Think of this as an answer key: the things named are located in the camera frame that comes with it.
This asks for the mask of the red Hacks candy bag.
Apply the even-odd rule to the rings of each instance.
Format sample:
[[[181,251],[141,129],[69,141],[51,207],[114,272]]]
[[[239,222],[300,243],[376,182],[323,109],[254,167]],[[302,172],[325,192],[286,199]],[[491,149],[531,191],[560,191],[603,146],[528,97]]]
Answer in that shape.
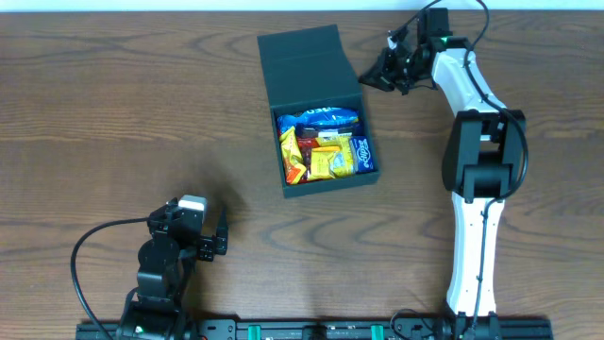
[[[302,155],[303,163],[306,166],[310,166],[311,151],[314,148],[319,147],[320,145],[318,144],[315,138],[299,138],[297,140],[297,143],[300,153]]]

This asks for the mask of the yellow orange snack packet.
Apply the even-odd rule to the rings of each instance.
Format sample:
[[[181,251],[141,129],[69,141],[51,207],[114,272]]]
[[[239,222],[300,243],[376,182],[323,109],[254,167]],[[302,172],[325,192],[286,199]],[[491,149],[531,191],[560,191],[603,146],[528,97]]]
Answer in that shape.
[[[285,181],[289,185],[298,184],[307,172],[302,153],[295,135],[295,127],[290,127],[279,137],[280,150],[285,171]]]

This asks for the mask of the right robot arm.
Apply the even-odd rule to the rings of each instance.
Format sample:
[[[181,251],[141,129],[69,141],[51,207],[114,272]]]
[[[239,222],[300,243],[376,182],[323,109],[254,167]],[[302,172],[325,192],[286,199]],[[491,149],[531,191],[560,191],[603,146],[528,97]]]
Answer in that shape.
[[[445,94],[454,122],[442,180],[454,206],[455,247],[448,315],[432,332],[437,339],[498,339],[495,243],[505,201],[528,170],[525,116],[492,92],[478,68],[477,42],[453,34],[446,8],[432,1],[411,19],[416,45],[407,43],[407,25],[389,31],[386,47],[359,82],[383,92],[426,87]]]

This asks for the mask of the small yellow cracker packet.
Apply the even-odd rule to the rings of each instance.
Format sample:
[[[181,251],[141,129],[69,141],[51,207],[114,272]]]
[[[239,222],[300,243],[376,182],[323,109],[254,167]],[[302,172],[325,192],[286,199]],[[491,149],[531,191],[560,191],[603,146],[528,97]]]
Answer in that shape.
[[[335,179],[331,169],[332,161],[340,153],[338,146],[315,147],[310,151],[310,166],[307,175],[308,181]]]

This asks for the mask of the blue Eclipse mint box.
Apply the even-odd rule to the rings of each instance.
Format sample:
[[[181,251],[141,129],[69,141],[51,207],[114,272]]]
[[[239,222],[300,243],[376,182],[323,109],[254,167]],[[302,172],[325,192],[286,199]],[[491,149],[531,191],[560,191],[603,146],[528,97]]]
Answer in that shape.
[[[355,173],[364,174],[373,172],[375,170],[374,160],[367,138],[364,136],[354,136],[350,138],[349,142]]]

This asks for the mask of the dark blue chocolate bar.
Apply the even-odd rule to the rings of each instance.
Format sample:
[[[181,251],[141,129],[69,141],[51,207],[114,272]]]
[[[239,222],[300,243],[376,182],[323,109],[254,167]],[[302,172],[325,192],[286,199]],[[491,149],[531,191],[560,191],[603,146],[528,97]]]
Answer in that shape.
[[[299,138],[327,138],[338,136],[359,136],[364,132],[361,123],[354,123],[348,126],[341,127],[302,127],[295,128],[295,134]]]

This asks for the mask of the yellow Hacks candy bag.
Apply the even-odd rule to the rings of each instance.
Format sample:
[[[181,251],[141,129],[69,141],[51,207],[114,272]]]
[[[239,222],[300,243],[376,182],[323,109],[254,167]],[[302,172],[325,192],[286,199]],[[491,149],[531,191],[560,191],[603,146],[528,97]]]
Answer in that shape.
[[[338,146],[341,151],[332,161],[331,169],[336,178],[343,178],[355,174],[353,155],[350,147],[350,136],[315,138],[321,146]]]

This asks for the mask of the dark green box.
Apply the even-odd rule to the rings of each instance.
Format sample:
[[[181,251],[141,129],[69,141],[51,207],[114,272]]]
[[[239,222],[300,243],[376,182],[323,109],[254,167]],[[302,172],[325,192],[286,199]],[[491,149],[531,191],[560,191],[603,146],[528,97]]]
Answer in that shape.
[[[338,27],[326,25],[261,35],[258,46],[283,195],[291,198],[375,183],[380,176],[378,153],[361,85],[343,50]],[[358,112],[374,170],[347,178],[289,185],[278,140],[277,118],[323,107]]]

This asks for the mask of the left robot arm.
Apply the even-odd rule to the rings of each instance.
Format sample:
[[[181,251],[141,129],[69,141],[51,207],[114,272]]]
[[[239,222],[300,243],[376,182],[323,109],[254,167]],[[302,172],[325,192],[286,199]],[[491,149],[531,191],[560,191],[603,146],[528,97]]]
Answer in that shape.
[[[138,286],[126,299],[115,331],[117,339],[198,339],[199,327],[183,307],[196,263],[227,253],[227,211],[216,230],[205,235],[208,201],[184,195],[173,198],[146,219],[151,239],[138,252]]]

